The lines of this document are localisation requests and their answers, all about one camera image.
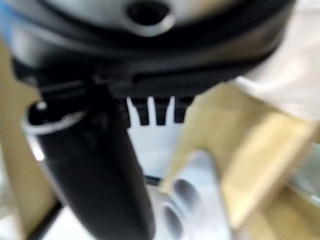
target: wooden board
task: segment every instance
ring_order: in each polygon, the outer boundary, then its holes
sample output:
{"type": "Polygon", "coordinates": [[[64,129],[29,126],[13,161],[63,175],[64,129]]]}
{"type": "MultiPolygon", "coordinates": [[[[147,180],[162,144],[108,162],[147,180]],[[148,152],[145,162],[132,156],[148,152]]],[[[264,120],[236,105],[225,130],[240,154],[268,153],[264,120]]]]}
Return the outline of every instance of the wooden board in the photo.
{"type": "Polygon", "coordinates": [[[319,124],[286,115],[222,83],[196,97],[171,168],[161,185],[171,183],[194,150],[214,157],[229,218],[239,230],[255,210],[269,203],[303,159],[319,124]]]}
{"type": "Polygon", "coordinates": [[[248,224],[252,240],[320,240],[320,209],[290,189],[248,224]]]}

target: black handle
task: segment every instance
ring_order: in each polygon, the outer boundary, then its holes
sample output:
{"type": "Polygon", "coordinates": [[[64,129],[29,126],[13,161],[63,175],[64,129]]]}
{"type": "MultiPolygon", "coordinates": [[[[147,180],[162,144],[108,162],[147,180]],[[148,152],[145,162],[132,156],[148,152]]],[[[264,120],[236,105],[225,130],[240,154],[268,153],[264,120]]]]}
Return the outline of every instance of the black handle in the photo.
{"type": "Polygon", "coordinates": [[[95,238],[151,240],[154,217],[142,170],[116,104],[103,101],[83,109],[35,104],[24,131],[58,195],[95,238]]]}

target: wooden surface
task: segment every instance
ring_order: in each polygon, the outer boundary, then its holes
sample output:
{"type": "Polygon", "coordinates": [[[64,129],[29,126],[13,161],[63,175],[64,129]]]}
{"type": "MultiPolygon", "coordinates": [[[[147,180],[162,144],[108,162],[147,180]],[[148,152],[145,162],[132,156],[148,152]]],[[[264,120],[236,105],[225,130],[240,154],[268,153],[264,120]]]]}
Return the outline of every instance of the wooden surface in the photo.
{"type": "Polygon", "coordinates": [[[39,95],[34,88],[14,78],[12,58],[1,40],[0,57],[0,145],[14,195],[11,203],[16,204],[28,235],[57,204],[57,199],[21,129],[27,107],[37,101],[39,95]]]}
{"type": "Polygon", "coordinates": [[[253,240],[320,240],[320,209],[286,188],[248,224],[253,240]]]}
{"type": "Polygon", "coordinates": [[[188,163],[189,154],[209,151],[221,175],[221,188],[235,231],[269,203],[303,159],[318,124],[286,115],[222,83],[198,96],[161,189],[188,163]]]}

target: white fabric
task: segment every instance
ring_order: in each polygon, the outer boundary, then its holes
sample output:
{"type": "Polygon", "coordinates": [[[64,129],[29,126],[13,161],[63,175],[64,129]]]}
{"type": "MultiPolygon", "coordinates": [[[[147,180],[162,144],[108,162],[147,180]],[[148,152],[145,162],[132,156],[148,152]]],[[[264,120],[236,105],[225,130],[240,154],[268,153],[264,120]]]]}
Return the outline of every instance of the white fabric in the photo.
{"type": "Polygon", "coordinates": [[[298,118],[320,120],[320,11],[296,12],[283,44],[237,85],[298,118]]]}

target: round hole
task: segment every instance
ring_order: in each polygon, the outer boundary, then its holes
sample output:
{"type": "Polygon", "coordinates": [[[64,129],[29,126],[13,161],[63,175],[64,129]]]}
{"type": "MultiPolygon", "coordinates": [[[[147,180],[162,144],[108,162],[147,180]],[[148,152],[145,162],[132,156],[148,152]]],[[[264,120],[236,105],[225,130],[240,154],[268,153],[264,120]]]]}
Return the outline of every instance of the round hole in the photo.
{"type": "Polygon", "coordinates": [[[164,216],[168,234],[170,234],[172,239],[181,239],[183,236],[184,228],[176,212],[171,207],[165,206],[164,216]]]}
{"type": "Polygon", "coordinates": [[[179,200],[188,208],[188,210],[193,209],[196,202],[199,200],[195,187],[186,180],[180,179],[175,183],[173,188],[179,197],[179,200]]]}
{"type": "Polygon", "coordinates": [[[136,2],[128,8],[129,17],[137,24],[152,26],[169,14],[169,8],[159,2],[136,2]]]}

